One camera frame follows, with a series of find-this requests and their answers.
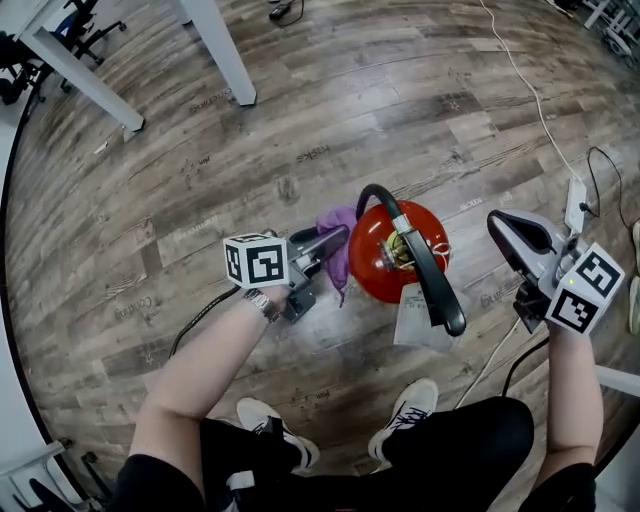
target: white cube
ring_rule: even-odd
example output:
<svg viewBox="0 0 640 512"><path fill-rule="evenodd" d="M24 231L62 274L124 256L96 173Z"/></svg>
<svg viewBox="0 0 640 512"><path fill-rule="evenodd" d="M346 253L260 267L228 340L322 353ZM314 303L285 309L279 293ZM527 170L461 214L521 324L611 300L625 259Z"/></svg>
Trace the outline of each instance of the white cube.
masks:
<svg viewBox="0 0 640 512"><path fill-rule="evenodd" d="M594 243L560 280L546 318L589 334L607 310L623 278L622 268Z"/></svg>
<svg viewBox="0 0 640 512"><path fill-rule="evenodd" d="M225 238L227 277L242 288L289 285L287 241L260 233Z"/></svg>

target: white sneaker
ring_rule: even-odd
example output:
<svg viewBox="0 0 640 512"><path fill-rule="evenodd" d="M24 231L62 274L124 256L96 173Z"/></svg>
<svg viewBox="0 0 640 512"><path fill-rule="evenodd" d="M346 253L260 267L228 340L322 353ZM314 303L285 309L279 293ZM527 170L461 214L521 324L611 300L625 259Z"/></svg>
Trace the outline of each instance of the white sneaker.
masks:
<svg viewBox="0 0 640 512"><path fill-rule="evenodd" d="M420 379L407 387L396 400L387 425L369 441L369 455L389 462L382 453L382 443L396 430L406 430L431 416L438 403L438 386L431 379Z"/></svg>
<svg viewBox="0 0 640 512"><path fill-rule="evenodd" d="M243 398L238 402L237 406L238 418L245 430L250 430L259 434L267 426L269 416L279 418L280 415L271 406L256 400L255 398ZM294 435L285 422L282 422L282 430L284 440L298 448L302 456L300 457L300 465L294 469L308 469L320 459L320 450L308 439Z"/></svg>

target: power strip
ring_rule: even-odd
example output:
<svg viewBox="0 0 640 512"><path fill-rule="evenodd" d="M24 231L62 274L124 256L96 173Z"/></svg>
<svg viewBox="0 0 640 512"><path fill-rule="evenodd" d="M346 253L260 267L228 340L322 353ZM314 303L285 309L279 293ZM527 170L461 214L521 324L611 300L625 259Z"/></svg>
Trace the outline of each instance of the power strip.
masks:
<svg viewBox="0 0 640 512"><path fill-rule="evenodd" d="M584 212L580 204L587 202L587 187L575 176L569 180L569 194L567 209L564 213L564 223L574 234L582 233L584 226Z"/></svg>

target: white paper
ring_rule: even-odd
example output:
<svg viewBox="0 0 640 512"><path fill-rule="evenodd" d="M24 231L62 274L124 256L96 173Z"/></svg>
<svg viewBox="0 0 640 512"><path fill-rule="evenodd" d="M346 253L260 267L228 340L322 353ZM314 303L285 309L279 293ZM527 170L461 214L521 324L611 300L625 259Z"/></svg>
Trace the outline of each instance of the white paper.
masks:
<svg viewBox="0 0 640 512"><path fill-rule="evenodd" d="M456 293L464 311L462 294ZM444 326L431 325L431 318L420 283L405 285L398 306L394 345L422 345L438 352L449 352L460 338L449 336Z"/></svg>

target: wristwatch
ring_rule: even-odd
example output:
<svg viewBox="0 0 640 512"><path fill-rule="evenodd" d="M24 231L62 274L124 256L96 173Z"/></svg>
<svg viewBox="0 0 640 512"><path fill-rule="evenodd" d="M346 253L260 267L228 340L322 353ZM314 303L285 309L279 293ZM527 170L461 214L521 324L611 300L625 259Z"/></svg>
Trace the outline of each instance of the wristwatch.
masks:
<svg viewBox="0 0 640 512"><path fill-rule="evenodd" d="M280 311L276 304L257 288L247 290L244 294L244 298L262 311L262 314L267 320L269 320L270 324L275 322L280 316Z"/></svg>

